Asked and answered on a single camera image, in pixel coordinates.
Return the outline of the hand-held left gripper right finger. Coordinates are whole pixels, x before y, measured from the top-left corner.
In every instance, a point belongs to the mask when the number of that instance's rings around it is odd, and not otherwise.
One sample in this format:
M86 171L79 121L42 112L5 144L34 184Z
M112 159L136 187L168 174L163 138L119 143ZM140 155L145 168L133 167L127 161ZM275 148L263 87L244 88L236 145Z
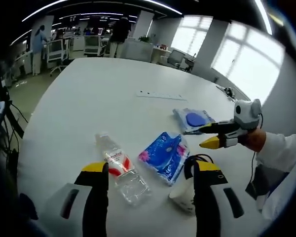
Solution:
M259 232L259 215L246 206L222 170L209 155L185 160L184 175L193 182L198 237L253 237Z

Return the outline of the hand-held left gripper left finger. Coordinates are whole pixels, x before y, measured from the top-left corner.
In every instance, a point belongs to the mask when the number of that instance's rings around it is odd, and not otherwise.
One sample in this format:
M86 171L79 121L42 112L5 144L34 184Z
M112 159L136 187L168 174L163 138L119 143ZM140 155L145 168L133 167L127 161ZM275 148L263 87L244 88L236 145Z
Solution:
M43 226L53 237L105 237L109 169L105 161L85 166L46 202Z

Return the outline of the person's right hand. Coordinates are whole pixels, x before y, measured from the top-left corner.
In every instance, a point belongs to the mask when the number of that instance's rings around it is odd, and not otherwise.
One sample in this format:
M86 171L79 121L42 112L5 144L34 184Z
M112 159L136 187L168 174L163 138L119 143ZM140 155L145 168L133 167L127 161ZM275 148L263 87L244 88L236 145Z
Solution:
M266 141L266 132L260 128L250 130L247 134L241 135L238 142L249 150L259 153Z

